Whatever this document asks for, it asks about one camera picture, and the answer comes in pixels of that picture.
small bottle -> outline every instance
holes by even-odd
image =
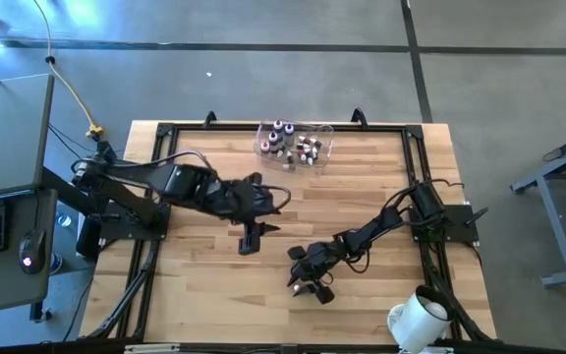
[[[261,154],[269,154],[270,153],[270,143],[263,142],[261,143]]]
[[[287,169],[287,170],[294,170],[294,168],[296,167],[294,165],[294,156],[292,155],[291,152],[287,151],[287,163],[283,165],[283,168]]]
[[[283,122],[277,119],[272,128],[274,128],[274,133],[276,133],[279,142],[283,141]]]
[[[278,134],[272,132],[267,137],[267,139],[270,141],[270,152],[276,153],[279,150],[279,136],[278,136]]]
[[[313,144],[316,148],[322,148],[322,143],[316,138],[306,138],[304,136],[299,136],[299,141],[304,144]]]
[[[290,147],[294,144],[294,126],[292,124],[285,125],[285,131],[283,132],[283,143]]]

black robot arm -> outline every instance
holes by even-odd
[[[321,279],[335,265],[343,261],[353,271],[360,272],[352,264],[357,263],[364,255],[369,262],[368,251],[372,242],[383,234],[403,225],[427,226],[442,222],[444,204],[431,182],[433,180],[399,191],[385,203],[378,216],[360,229],[340,232],[333,235],[333,241],[310,244],[307,250],[301,246],[291,248],[288,255],[295,263],[290,271],[288,286],[299,279],[308,282],[304,286],[295,286],[294,296],[314,293],[321,303],[328,303],[333,300],[334,295],[328,287],[323,286]],[[412,200],[420,222],[404,221],[401,217],[401,214],[408,210],[406,207],[399,210],[399,204],[406,197]]]
[[[175,158],[195,155],[205,166],[175,164]],[[261,184],[261,175],[253,173],[243,180],[222,180],[206,158],[196,151],[184,151],[148,163],[119,161],[105,142],[98,144],[92,158],[76,161],[74,184],[86,191],[112,200],[130,210],[143,225],[150,225],[157,216],[158,204],[132,194],[125,185],[151,189],[165,204],[186,207],[209,215],[244,224],[245,237],[239,253],[259,251],[259,238],[278,227],[256,223],[259,216],[278,214],[290,200],[289,190]],[[283,191],[287,198],[274,204],[272,190]]]

wooden table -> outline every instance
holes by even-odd
[[[150,160],[157,123],[133,122],[127,160]],[[448,126],[423,127],[432,177],[459,182]],[[204,153],[223,179],[259,171],[263,183],[289,188],[292,201],[280,215],[264,218],[281,230],[262,237],[259,253],[239,256],[241,226],[174,208],[157,263],[145,341],[394,344],[386,327],[387,312],[424,283],[420,251],[409,228],[374,243],[366,273],[355,274],[344,263],[338,265],[332,271],[336,297],[330,304],[320,305],[313,296],[293,298],[285,285],[291,265],[288,248],[329,241],[338,231],[367,223],[388,197],[407,187],[400,137],[336,133],[329,165],[321,177],[311,178],[263,168],[253,153],[254,136],[254,132],[182,131],[178,150]],[[180,162],[200,164],[192,156]],[[459,187],[442,183],[436,187],[446,204],[463,202]],[[118,241],[100,255],[81,335],[95,329],[121,297],[133,244]],[[494,336],[474,251],[447,244],[447,255],[457,298],[481,329]],[[138,309],[137,299],[135,304],[133,309]],[[133,310],[130,328],[136,318]]]

computer mouse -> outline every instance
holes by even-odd
[[[19,243],[19,265],[26,274],[36,274],[45,266],[45,231],[31,230]]]

concrete floor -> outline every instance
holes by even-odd
[[[54,51],[115,148],[124,146],[131,120],[202,120],[209,110],[221,120],[344,121],[361,106],[373,122],[423,119],[408,53],[143,50],[137,44],[404,46],[399,0],[40,3],[54,38],[68,45],[134,43],[129,50]],[[410,3],[419,45],[566,48],[566,0]],[[45,38],[31,1],[0,0],[0,39],[11,38]],[[2,79],[48,72],[45,49],[13,46],[0,45]],[[498,337],[566,349],[566,286],[545,290],[539,280],[564,268],[544,208],[538,192],[519,197],[508,189],[566,142],[566,55],[421,57],[431,117],[451,128],[466,194],[475,207],[490,207],[479,230]],[[83,138],[85,118],[60,84],[51,122],[92,148]],[[47,166],[69,178],[72,159],[50,137]],[[80,271],[50,280],[50,322],[28,323],[28,307],[0,312],[0,345],[62,340],[89,276]]]

